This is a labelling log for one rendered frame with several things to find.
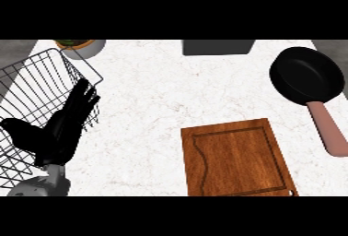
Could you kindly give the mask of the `dark grey flat appliance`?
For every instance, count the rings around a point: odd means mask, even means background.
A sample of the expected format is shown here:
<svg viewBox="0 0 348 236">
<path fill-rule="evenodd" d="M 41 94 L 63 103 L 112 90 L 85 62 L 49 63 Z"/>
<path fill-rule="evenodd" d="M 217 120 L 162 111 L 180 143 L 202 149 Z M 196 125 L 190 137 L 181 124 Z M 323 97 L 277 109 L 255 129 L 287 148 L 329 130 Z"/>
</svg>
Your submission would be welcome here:
<svg viewBox="0 0 348 236">
<path fill-rule="evenodd" d="M 248 54 L 255 40 L 183 40 L 184 55 Z"/>
</svg>

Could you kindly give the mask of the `white potted plant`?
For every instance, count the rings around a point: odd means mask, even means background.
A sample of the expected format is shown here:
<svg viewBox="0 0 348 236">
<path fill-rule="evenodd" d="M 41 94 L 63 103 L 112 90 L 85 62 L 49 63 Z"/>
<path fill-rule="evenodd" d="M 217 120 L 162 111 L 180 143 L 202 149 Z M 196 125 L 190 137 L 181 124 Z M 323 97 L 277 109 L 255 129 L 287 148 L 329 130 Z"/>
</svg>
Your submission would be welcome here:
<svg viewBox="0 0 348 236">
<path fill-rule="evenodd" d="M 56 45 L 65 56 L 74 60 L 94 57 L 103 50 L 105 40 L 63 40 Z"/>
</svg>

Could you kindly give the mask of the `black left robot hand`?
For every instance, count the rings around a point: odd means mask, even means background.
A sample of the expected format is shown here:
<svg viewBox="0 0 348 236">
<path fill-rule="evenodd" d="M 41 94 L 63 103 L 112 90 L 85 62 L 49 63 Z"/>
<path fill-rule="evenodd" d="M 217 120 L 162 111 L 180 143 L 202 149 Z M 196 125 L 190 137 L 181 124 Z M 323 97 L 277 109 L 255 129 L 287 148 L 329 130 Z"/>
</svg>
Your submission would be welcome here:
<svg viewBox="0 0 348 236">
<path fill-rule="evenodd" d="M 83 78 L 44 127 L 38 127 L 18 118 L 6 118 L 0 122 L 13 146 L 35 154 L 35 166 L 43 167 L 49 164 L 63 166 L 74 157 L 83 125 L 99 99 L 96 89 L 88 88 L 88 80 Z"/>
</svg>

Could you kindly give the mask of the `brown wooden cutting board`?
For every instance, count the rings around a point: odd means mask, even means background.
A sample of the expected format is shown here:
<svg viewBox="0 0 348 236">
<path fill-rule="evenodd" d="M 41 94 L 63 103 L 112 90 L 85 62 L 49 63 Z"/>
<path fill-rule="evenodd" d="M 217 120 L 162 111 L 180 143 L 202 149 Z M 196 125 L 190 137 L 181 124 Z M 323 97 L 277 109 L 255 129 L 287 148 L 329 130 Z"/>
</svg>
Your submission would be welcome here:
<svg viewBox="0 0 348 236">
<path fill-rule="evenodd" d="M 265 118 L 181 130 L 190 196 L 295 196 L 296 187 Z"/>
</svg>

